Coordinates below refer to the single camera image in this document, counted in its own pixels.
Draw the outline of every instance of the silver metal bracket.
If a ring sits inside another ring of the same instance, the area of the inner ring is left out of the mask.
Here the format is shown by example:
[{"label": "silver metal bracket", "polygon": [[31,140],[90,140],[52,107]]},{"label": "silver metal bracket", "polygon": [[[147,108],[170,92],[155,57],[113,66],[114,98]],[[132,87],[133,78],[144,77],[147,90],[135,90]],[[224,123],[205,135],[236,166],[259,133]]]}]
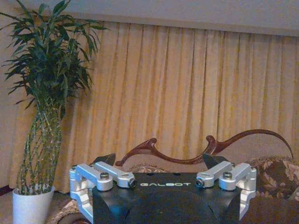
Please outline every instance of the silver metal bracket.
[{"label": "silver metal bracket", "polygon": [[207,171],[197,173],[196,184],[201,188],[210,188],[214,186],[214,181],[217,180],[223,172],[230,170],[232,170],[232,164],[223,161]]},{"label": "silver metal bracket", "polygon": [[123,172],[104,162],[97,162],[93,167],[86,164],[74,166],[69,171],[70,196],[75,199],[80,212],[93,223],[93,207],[90,204],[88,190],[97,187],[99,191],[107,191],[113,187],[113,181],[120,188],[134,188],[136,179],[131,172]]},{"label": "silver metal bracket", "polygon": [[241,188],[240,217],[245,215],[249,208],[249,201],[256,196],[256,169],[247,163],[241,163],[233,168],[230,162],[223,161],[205,172],[196,175],[196,184],[201,188],[214,186],[219,179],[219,187],[233,191],[236,186]]}]

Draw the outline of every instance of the bolt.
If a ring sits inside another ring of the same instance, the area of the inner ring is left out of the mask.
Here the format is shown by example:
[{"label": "bolt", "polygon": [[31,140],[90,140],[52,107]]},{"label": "bolt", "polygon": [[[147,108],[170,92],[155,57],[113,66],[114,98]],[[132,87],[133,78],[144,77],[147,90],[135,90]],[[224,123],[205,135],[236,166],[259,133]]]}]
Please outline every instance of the bolt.
[{"label": "bolt", "polygon": [[232,179],[233,174],[231,172],[224,172],[222,176],[225,179]]},{"label": "bolt", "polygon": [[107,180],[109,178],[109,173],[107,172],[102,172],[100,174],[100,178],[103,179],[103,180]]},{"label": "bolt", "polygon": [[137,180],[131,179],[128,184],[130,188],[135,188],[137,185]]},{"label": "bolt", "polygon": [[205,182],[202,179],[196,180],[196,185],[200,188],[202,188],[205,185]]}]

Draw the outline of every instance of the floral sofa cushion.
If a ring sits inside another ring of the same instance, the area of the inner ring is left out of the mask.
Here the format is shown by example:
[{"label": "floral sofa cushion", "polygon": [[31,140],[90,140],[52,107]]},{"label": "floral sofa cushion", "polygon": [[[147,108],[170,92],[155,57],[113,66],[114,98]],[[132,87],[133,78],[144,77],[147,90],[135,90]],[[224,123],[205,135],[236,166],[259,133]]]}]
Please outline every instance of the floral sofa cushion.
[{"label": "floral sofa cushion", "polygon": [[167,173],[169,170],[163,169],[157,165],[152,165],[152,164],[137,164],[132,167],[130,167],[128,172],[132,173]]},{"label": "floral sofa cushion", "polygon": [[[258,196],[288,199],[299,187],[299,166],[288,157],[262,157],[247,163],[257,169]],[[296,195],[292,199],[299,201]]]}]

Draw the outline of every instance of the galbot logo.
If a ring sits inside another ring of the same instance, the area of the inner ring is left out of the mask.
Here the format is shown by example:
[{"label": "galbot logo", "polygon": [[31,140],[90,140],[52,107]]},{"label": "galbot logo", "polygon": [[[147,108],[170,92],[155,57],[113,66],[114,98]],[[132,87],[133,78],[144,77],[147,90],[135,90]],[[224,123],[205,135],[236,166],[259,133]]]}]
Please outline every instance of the galbot logo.
[{"label": "galbot logo", "polygon": [[155,187],[182,187],[182,186],[189,186],[191,183],[165,183],[165,184],[160,184],[160,183],[140,183],[140,186],[142,187],[150,187],[150,186],[155,186]]}]

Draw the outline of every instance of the white flower pot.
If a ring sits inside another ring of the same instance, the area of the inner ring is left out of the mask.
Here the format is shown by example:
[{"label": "white flower pot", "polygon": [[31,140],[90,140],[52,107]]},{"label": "white flower pot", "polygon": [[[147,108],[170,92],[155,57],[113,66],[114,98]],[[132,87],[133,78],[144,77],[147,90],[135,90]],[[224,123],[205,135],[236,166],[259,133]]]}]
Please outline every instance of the white flower pot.
[{"label": "white flower pot", "polygon": [[44,224],[53,197],[51,191],[40,195],[19,195],[13,191],[13,224]]}]

